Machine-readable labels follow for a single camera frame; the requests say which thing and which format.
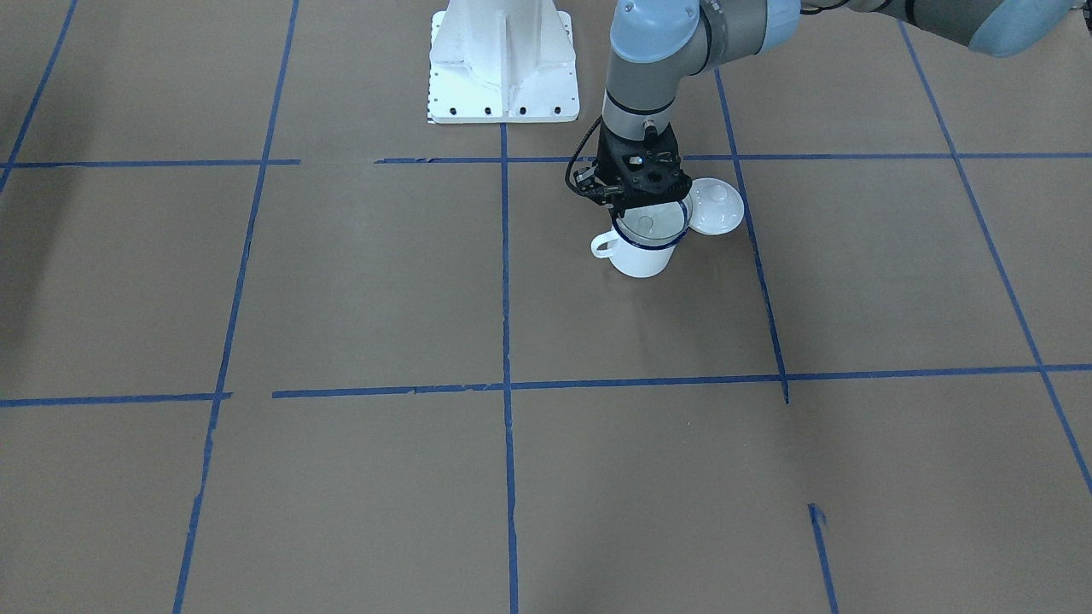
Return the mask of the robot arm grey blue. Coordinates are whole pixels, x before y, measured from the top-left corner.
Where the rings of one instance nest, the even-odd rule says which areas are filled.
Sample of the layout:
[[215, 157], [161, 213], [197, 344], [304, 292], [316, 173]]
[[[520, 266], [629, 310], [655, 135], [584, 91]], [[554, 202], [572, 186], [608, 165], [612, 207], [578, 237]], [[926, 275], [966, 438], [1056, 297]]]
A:
[[846, 8], [931, 32], [971, 51], [1006, 58], [1025, 51], [1072, 10], [1069, 1], [620, 1], [613, 11], [612, 59], [603, 109], [590, 127], [597, 150], [566, 186], [613, 217], [686, 197], [670, 118], [682, 78], [772, 50], [804, 16]]

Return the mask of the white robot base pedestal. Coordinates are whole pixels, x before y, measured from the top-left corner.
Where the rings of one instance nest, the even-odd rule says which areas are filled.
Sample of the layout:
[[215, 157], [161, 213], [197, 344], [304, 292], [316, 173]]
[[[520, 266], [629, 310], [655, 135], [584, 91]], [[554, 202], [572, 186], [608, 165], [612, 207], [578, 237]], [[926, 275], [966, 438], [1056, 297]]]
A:
[[577, 120], [572, 29], [553, 1], [450, 1], [430, 26], [428, 121]]

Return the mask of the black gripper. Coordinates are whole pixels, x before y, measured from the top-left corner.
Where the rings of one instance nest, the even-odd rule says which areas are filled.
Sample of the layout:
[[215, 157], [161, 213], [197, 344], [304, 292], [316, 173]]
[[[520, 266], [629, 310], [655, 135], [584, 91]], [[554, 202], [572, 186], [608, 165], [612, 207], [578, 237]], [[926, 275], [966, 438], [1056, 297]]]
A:
[[639, 141], [615, 135], [604, 122], [593, 122], [578, 144], [573, 158], [584, 151], [590, 135], [598, 135], [596, 156], [582, 170], [573, 172], [573, 193], [612, 214], [639, 206], [682, 201], [693, 187], [693, 178], [682, 172], [674, 130], [656, 133], [652, 128]]

